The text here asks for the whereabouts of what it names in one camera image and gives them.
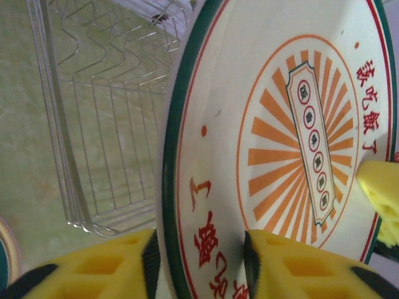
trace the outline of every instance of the orange dot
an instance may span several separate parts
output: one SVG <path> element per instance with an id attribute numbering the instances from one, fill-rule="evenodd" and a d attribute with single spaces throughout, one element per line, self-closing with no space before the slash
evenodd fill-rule
<path id="1" fill-rule="evenodd" d="M 202 129 L 201 129 L 201 135 L 202 135 L 202 137 L 205 137 L 206 132 L 207 132 L 206 126 L 202 126 Z"/>

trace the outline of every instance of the orange ray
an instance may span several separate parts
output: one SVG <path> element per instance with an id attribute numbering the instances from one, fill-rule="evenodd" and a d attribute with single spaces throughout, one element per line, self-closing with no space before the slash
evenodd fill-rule
<path id="1" fill-rule="evenodd" d="M 312 211 L 310 212 L 310 216 L 309 217 L 310 217 L 310 222 L 312 223 L 311 224 L 312 232 L 311 232 L 311 235 L 310 235 L 310 242 L 311 242 L 311 244 L 313 244 L 314 242 L 317 241 L 317 224 L 314 221 L 314 216 L 313 216 Z"/>
<path id="2" fill-rule="evenodd" d="M 335 70 L 334 76 L 332 77 L 332 82 L 329 90 L 329 97 L 327 99 L 327 103 L 324 108 L 324 118 L 327 118 L 327 115 L 331 112 L 330 107 L 332 103 L 332 99 L 334 97 L 335 89 L 337 89 L 338 81 L 341 78 L 341 73 L 338 69 Z"/>
<path id="3" fill-rule="evenodd" d="M 274 228 L 276 227 L 277 223 L 280 221 L 280 218 L 281 218 L 281 216 L 282 216 L 282 213 L 284 213 L 284 211 L 287 209 L 287 206 L 289 205 L 289 203 L 293 200 L 294 193 L 295 193 L 298 189 L 302 188 L 302 186 L 304 185 L 304 179 L 305 179 L 305 176 L 303 176 L 302 173 L 300 173 L 300 174 L 298 175 L 298 177 L 297 177 L 297 181 L 296 181 L 296 182 L 294 183 L 294 185 L 291 187 L 290 191 L 287 193 L 286 197 L 285 197 L 284 200 L 281 202 L 280 206 L 277 208 L 277 210 L 275 211 L 275 213 L 273 214 L 273 216 L 272 216 L 272 217 L 270 218 L 270 220 L 267 222 L 266 226 L 264 227 L 264 230 L 267 230 L 268 232 L 272 232 L 272 231 L 274 230 Z M 296 206 L 296 204 L 297 204 L 297 201 L 294 199 L 293 205 Z M 287 229 L 288 229 L 288 226 L 289 226 L 289 221 L 290 221 L 289 216 L 287 216 L 287 218 L 286 218 L 285 221 L 284 221 L 284 224 L 285 224 L 286 222 L 288 222 Z"/>
<path id="4" fill-rule="evenodd" d="M 328 128 L 330 126 L 332 118 L 334 117 L 335 113 L 337 112 L 339 105 L 341 104 L 342 100 L 344 99 L 344 96 L 347 94 L 347 91 L 348 91 L 348 88 L 347 88 L 346 84 L 343 84 L 341 86 L 341 89 L 339 90 L 339 93 L 337 95 L 337 98 L 335 99 L 334 105 L 331 108 L 331 110 L 329 112 L 327 110 L 324 112 L 325 118 L 327 119 L 327 121 L 325 122 L 326 128 Z"/>
<path id="5" fill-rule="evenodd" d="M 300 199 L 298 214 L 296 215 L 295 223 L 294 223 L 294 226 L 292 227 L 291 239 L 296 240 L 298 230 L 299 230 L 300 220 L 302 218 L 302 213 L 304 212 L 304 206 L 305 206 L 305 203 L 307 203 L 308 201 L 310 201 L 309 187 L 307 185 L 305 185 L 304 191 L 302 193 L 302 197 Z"/>
<path id="6" fill-rule="evenodd" d="M 298 159 L 297 161 L 291 162 L 283 167 L 277 168 L 269 173 L 265 173 L 257 178 L 251 179 L 248 182 L 249 185 L 249 195 L 253 196 L 258 193 L 260 190 L 268 187 L 271 183 L 277 181 L 281 177 L 285 176 L 287 173 L 293 171 L 294 169 L 300 167 L 299 169 L 303 169 L 302 159 Z"/>
<path id="7" fill-rule="evenodd" d="M 300 185 L 298 187 L 297 197 L 294 199 L 294 202 L 292 203 L 292 206 L 289 209 L 287 217 L 284 219 L 284 223 L 282 224 L 282 227 L 281 227 L 279 235 L 286 235 L 287 234 L 288 227 L 289 227 L 291 221 L 294 218 L 295 209 L 298 206 L 298 203 L 300 201 L 299 199 L 302 196 L 302 193 L 305 191 L 305 188 L 307 188 L 307 183 L 305 181 L 305 176 L 303 176 L 302 177 L 302 181 L 300 182 Z"/>
<path id="8" fill-rule="evenodd" d="M 323 87 L 322 87 L 322 98 L 321 98 L 322 107 L 324 107 L 325 94 L 327 93 L 327 86 L 328 86 L 328 83 L 329 83 L 331 65 L 332 65 L 331 59 L 327 58 L 327 59 L 325 60 L 325 66 L 324 66 Z"/>
<path id="9" fill-rule="evenodd" d="M 273 116 L 292 133 L 292 135 L 297 136 L 294 122 L 284 113 L 281 106 L 267 89 L 263 91 L 260 102 L 266 110 L 269 110 L 270 113 L 272 113 Z"/>
<path id="10" fill-rule="evenodd" d="M 339 114 L 337 115 L 336 119 L 334 120 L 334 122 L 331 124 L 331 120 L 330 122 L 326 122 L 325 123 L 325 127 L 327 129 L 327 136 L 330 136 L 331 133 L 335 130 L 335 128 L 339 125 L 339 123 L 344 119 L 345 115 L 352 109 L 352 106 L 350 104 L 350 101 L 348 100 L 344 107 L 342 107 L 341 111 L 339 112 Z"/>
<path id="11" fill-rule="evenodd" d="M 317 84 L 320 84 L 320 62 L 322 60 L 322 54 L 318 51 L 314 52 L 314 70 L 316 72 Z"/>
<path id="12" fill-rule="evenodd" d="M 337 211 L 334 208 L 332 208 L 331 213 L 330 213 L 330 218 L 334 219 L 334 216 L 336 213 L 337 213 Z"/>
<path id="13" fill-rule="evenodd" d="M 334 161 L 338 164 L 350 166 L 352 162 L 352 157 L 342 156 L 340 154 L 330 154 L 331 161 Z"/>
<path id="14" fill-rule="evenodd" d="M 302 62 L 309 60 L 309 51 L 301 51 L 300 52 L 300 59 Z"/>
<path id="15" fill-rule="evenodd" d="M 344 123 L 332 136 L 329 137 L 329 144 L 332 144 L 335 140 L 340 138 L 343 134 L 353 128 L 353 120 L 350 119 Z"/>
<path id="16" fill-rule="evenodd" d="M 293 70 L 294 68 L 297 67 L 296 63 L 295 63 L 295 57 L 293 55 L 291 55 L 290 57 L 287 58 L 286 60 L 287 62 L 287 66 L 289 70 Z"/>
<path id="17" fill-rule="evenodd" d="M 326 229 L 327 229 L 327 221 L 324 221 L 324 223 L 322 224 L 322 232 L 325 232 Z"/>
<path id="18" fill-rule="evenodd" d="M 265 123 L 258 117 L 255 117 L 254 119 L 254 123 L 252 125 L 252 134 L 299 150 L 299 142 L 297 140 L 285 135 L 283 132 L 279 131 L 268 123 Z"/>
<path id="19" fill-rule="evenodd" d="M 303 172 L 304 167 L 299 167 L 282 184 L 278 185 L 263 201 L 254 208 L 255 218 L 258 221 L 264 213 L 280 198 L 281 194 L 292 184 L 298 175 Z"/>
<path id="20" fill-rule="evenodd" d="M 346 185 L 348 183 L 348 176 L 335 166 L 332 166 L 332 173 L 342 184 Z"/>
<path id="21" fill-rule="evenodd" d="M 275 151 L 260 148 L 250 148 L 248 151 L 249 166 L 301 158 L 300 151 Z"/>
<path id="22" fill-rule="evenodd" d="M 276 87 L 279 89 L 281 97 L 285 101 L 287 107 L 291 110 L 291 106 L 289 103 L 288 94 L 287 94 L 287 90 L 286 90 L 286 81 L 284 80 L 284 77 L 281 73 L 281 69 L 277 69 L 274 72 L 272 78 L 273 78 L 274 84 L 276 84 Z"/>
<path id="23" fill-rule="evenodd" d="M 334 190 L 335 190 L 335 198 L 338 200 L 339 203 L 341 203 L 343 194 L 340 189 L 338 189 L 337 185 L 334 184 Z"/>
<path id="24" fill-rule="evenodd" d="M 329 149 L 330 151 L 339 151 L 352 147 L 353 147 L 353 137 L 342 140 L 334 145 L 330 145 Z"/>
<path id="25" fill-rule="evenodd" d="M 310 204 L 310 198 L 307 201 L 306 208 L 305 208 L 304 226 L 302 229 L 302 235 L 300 237 L 300 241 L 302 243 L 306 243 L 306 237 L 307 237 L 307 233 L 308 233 L 307 227 L 309 226 L 309 214 L 310 214 L 310 217 L 313 217 L 312 205 Z"/>

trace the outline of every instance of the plate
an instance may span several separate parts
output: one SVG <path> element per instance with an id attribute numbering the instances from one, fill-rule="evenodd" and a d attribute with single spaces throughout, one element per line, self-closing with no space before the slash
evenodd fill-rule
<path id="1" fill-rule="evenodd" d="M 19 277 L 20 255 L 15 238 L 0 218 L 0 290 Z"/>
<path id="2" fill-rule="evenodd" d="M 175 69 L 159 175 L 178 298 L 248 295 L 246 229 L 368 261 L 380 221 L 355 173 L 393 159 L 392 53 L 380 1 L 205 2 Z"/>

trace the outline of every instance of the chinese character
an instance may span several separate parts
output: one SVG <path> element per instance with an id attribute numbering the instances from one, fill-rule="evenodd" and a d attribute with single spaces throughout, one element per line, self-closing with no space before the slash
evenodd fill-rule
<path id="1" fill-rule="evenodd" d="M 316 134 L 313 134 L 313 136 L 312 136 L 312 146 L 315 146 L 316 142 L 317 142 Z"/>
<path id="2" fill-rule="evenodd" d="M 233 299 L 247 299 L 248 297 L 248 288 L 245 288 L 245 285 L 237 286 L 237 280 L 234 281 L 234 294 Z"/>
<path id="3" fill-rule="evenodd" d="M 202 183 L 202 184 L 199 184 L 198 186 L 195 186 L 195 183 L 194 183 L 194 181 L 193 181 L 193 178 L 191 178 L 191 181 L 190 181 L 190 193 L 191 193 L 191 201 L 192 201 L 192 203 L 193 203 L 193 212 L 194 212 L 194 208 L 195 208 L 195 197 L 194 197 L 194 193 L 195 194 L 198 194 L 198 192 L 200 192 L 202 189 L 207 189 L 207 192 L 206 192 L 206 197 L 208 197 L 208 195 L 209 195 L 209 192 L 210 192 L 210 190 L 211 190 L 211 182 L 210 181 L 206 181 L 206 182 L 204 182 L 204 183 Z"/>
<path id="4" fill-rule="evenodd" d="M 214 285 L 213 283 L 209 283 L 209 286 L 211 287 L 213 291 L 213 296 L 215 299 L 217 299 L 217 296 L 219 295 L 221 298 L 224 299 L 224 296 L 226 296 L 226 290 L 228 286 L 228 281 L 225 277 L 222 278 L 222 275 L 225 273 L 227 269 L 227 261 L 224 255 L 219 251 L 218 255 L 216 256 L 216 269 L 219 268 L 219 260 L 222 260 L 224 262 L 224 267 L 222 270 L 217 274 L 217 276 L 214 277 L 214 281 L 217 283 L 217 285 Z"/>
<path id="5" fill-rule="evenodd" d="M 198 237 L 201 239 L 201 243 L 198 241 L 197 236 L 194 235 L 194 244 L 199 250 L 199 267 L 204 263 L 208 263 L 211 260 L 212 250 L 218 246 L 219 240 L 216 238 L 216 229 L 211 224 L 213 213 L 208 212 L 208 221 L 202 229 L 198 229 Z"/>
<path id="6" fill-rule="evenodd" d="M 327 204 L 327 196 L 326 195 L 323 196 L 323 198 L 322 198 L 322 204 L 323 204 L 323 207 Z"/>
<path id="7" fill-rule="evenodd" d="M 320 167 L 320 164 L 322 164 L 322 160 L 320 157 L 317 157 L 316 160 L 314 160 L 314 163 L 316 164 L 316 169 Z"/>
<path id="8" fill-rule="evenodd" d="M 319 188 L 322 188 L 323 185 L 324 185 L 324 178 L 321 177 L 321 178 L 319 179 Z"/>
<path id="9" fill-rule="evenodd" d="M 373 61 L 370 60 L 367 61 L 364 66 L 360 67 L 357 70 L 356 72 L 357 80 L 362 81 L 362 83 L 360 83 L 360 87 L 363 87 L 364 82 L 366 82 L 367 79 L 370 78 L 370 76 L 374 77 L 374 68 L 372 66 L 373 66 Z"/>
<path id="10" fill-rule="evenodd" d="M 370 102 L 372 102 L 372 101 L 377 102 L 377 94 L 378 94 L 378 92 L 374 92 L 374 86 L 368 87 L 366 89 L 367 97 L 364 97 L 362 100 L 363 110 L 367 110 Z"/>
<path id="11" fill-rule="evenodd" d="M 306 122 L 310 123 L 312 121 L 312 119 L 313 119 L 313 114 L 311 112 L 308 112 L 306 114 Z"/>
<path id="12" fill-rule="evenodd" d="M 377 142 L 374 140 L 373 145 L 366 146 L 366 143 L 363 144 L 362 148 L 364 150 L 372 150 L 374 154 L 377 153 Z"/>
<path id="13" fill-rule="evenodd" d="M 307 90 L 306 90 L 306 85 L 305 84 L 303 84 L 299 88 L 299 92 L 300 92 L 300 96 L 302 97 L 302 100 L 304 100 L 307 97 Z"/>
<path id="14" fill-rule="evenodd" d="M 363 125 L 364 125 L 363 134 L 366 134 L 369 129 L 371 129 L 373 131 L 374 131 L 374 129 L 378 129 L 379 125 L 378 125 L 377 120 L 378 120 L 379 116 L 380 116 L 379 113 L 375 113 L 373 111 L 371 111 L 369 115 L 364 115 L 363 116 L 363 119 L 364 119 L 364 121 L 363 121 Z"/>

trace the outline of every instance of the red chinese text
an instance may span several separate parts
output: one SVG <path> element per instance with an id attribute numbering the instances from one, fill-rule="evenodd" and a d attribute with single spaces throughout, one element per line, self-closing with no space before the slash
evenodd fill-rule
<path id="1" fill-rule="evenodd" d="M 379 113 L 371 111 L 370 114 L 363 116 L 363 125 L 364 131 L 363 134 L 366 134 L 368 130 L 375 130 L 378 129 L 378 117 L 380 116 Z"/>
<path id="2" fill-rule="evenodd" d="M 368 87 L 366 89 L 366 97 L 362 100 L 363 110 L 367 110 L 370 102 L 377 102 L 377 94 L 378 92 L 374 91 L 374 86 Z"/>
<path id="3" fill-rule="evenodd" d="M 191 201 L 193 203 L 193 212 L 194 212 L 194 208 L 195 208 L 195 195 L 194 194 L 198 194 L 198 192 L 200 192 L 202 189 L 206 189 L 206 197 L 208 197 L 209 192 L 211 190 L 211 182 L 210 181 L 206 181 L 202 184 L 199 184 L 198 186 L 195 185 L 193 178 L 191 178 L 190 181 L 190 192 L 191 192 Z"/>
<path id="4" fill-rule="evenodd" d="M 211 260 L 212 250 L 218 246 L 219 240 L 216 238 L 216 229 L 213 224 L 211 224 L 213 213 L 208 212 L 208 221 L 206 225 L 198 229 L 198 237 L 194 235 L 194 245 L 199 251 L 199 267 L 208 263 Z"/>
<path id="5" fill-rule="evenodd" d="M 357 72 L 357 79 L 360 80 L 360 86 L 363 87 L 364 82 L 367 82 L 367 79 L 370 77 L 374 77 L 374 67 L 373 67 L 373 61 L 367 61 L 365 65 L 360 67 Z"/>
<path id="6" fill-rule="evenodd" d="M 248 288 L 245 285 L 238 286 L 237 280 L 234 281 L 234 294 L 233 299 L 247 299 L 248 298 Z"/>
<path id="7" fill-rule="evenodd" d="M 364 150 L 372 150 L 373 153 L 375 154 L 377 152 L 377 141 L 374 140 L 373 144 L 370 146 L 367 146 L 365 143 L 363 144 L 362 148 Z"/>
<path id="8" fill-rule="evenodd" d="M 224 273 L 226 272 L 227 269 L 227 261 L 224 255 L 221 252 L 218 252 L 218 255 L 216 256 L 216 269 L 219 270 L 219 261 L 223 262 L 223 267 L 219 271 L 219 273 L 214 277 L 214 282 L 209 283 L 209 286 L 211 287 L 213 291 L 213 296 L 215 299 L 218 298 L 218 296 L 222 299 L 224 299 L 224 296 L 226 296 L 226 290 L 228 286 L 228 281 L 225 277 L 223 277 Z"/>

